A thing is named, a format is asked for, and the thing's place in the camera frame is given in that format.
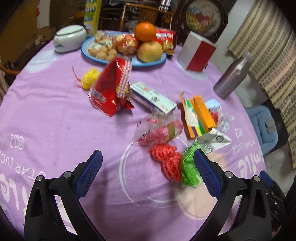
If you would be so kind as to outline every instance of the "blue plate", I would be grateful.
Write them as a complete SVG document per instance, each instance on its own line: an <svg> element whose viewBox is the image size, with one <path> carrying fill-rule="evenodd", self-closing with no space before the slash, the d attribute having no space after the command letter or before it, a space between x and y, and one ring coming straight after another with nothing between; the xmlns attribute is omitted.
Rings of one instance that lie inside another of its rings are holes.
<svg viewBox="0 0 296 241"><path fill-rule="evenodd" d="M123 32L109 33L109 35L118 35L118 34L121 34L121 33L123 33ZM109 61L98 59L98 58L95 58L95 57L89 55L89 53L88 53L87 50L94 43L95 43L94 37L90 37L87 40L85 40L84 43L81 46L81 52L82 52L82 54L85 57L90 58L93 61L96 61L97 63L100 63L100 64L108 64ZM138 60L137 57L132 57L133 67L137 67L137 68L159 65L159 64L163 63L165 60L166 60L166 53L164 53L159 60L154 61L154 62L150 62L150 63L144 63L144 62L141 62L140 60Z"/></svg>

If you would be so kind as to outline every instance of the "yellow snack box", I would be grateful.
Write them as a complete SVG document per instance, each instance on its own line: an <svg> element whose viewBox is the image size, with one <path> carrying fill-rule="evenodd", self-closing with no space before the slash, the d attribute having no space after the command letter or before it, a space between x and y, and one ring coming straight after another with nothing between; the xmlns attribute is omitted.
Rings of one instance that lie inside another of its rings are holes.
<svg viewBox="0 0 296 241"><path fill-rule="evenodd" d="M102 0L87 0L84 11L84 27L87 37L94 36L98 31Z"/></svg>

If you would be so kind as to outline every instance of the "fruit painting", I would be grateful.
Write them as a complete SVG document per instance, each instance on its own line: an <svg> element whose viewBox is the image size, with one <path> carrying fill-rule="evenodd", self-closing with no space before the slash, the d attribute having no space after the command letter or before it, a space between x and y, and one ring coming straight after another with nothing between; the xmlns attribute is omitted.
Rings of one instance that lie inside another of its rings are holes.
<svg viewBox="0 0 296 241"><path fill-rule="evenodd" d="M186 22L194 32L208 37L215 33L221 24L221 13L210 0L196 0L186 11Z"/></svg>

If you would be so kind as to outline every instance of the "water bottle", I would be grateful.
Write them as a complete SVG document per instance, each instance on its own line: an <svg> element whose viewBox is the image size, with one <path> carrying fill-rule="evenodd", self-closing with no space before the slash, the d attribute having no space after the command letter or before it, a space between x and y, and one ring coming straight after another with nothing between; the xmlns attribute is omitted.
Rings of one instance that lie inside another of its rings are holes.
<svg viewBox="0 0 296 241"><path fill-rule="evenodd" d="M213 89L216 95L225 100L246 78L253 62L254 58L249 52L245 52L238 60L233 62L214 85Z"/></svg>

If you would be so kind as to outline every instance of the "blue gripper pad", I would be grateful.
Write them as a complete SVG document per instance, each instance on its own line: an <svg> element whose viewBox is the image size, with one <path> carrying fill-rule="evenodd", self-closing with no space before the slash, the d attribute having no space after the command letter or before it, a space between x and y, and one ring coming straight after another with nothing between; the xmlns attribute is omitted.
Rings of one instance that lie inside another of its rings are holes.
<svg viewBox="0 0 296 241"><path fill-rule="evenodd" d="M98 171L103 164L102 152L97 151L97 153L88 160L88 164L77 178L75 183L75 196L79 200L81 197L85 197L92 182L94 181Z"/></svg>
<svg viewBox="0 0 296 241"><path fill-rule="evenodd" d="M260 177L268 187L273 188L274 181L265 171L260 172Z"/></svg>
<svg viewBox="0 0 296 241"><path fill-rule="evenodd" d="M200 150L194 152L193 160L210 195L219 200L222 196L222 183L211 168L209 164L210 160L205 157Z"/></svg>

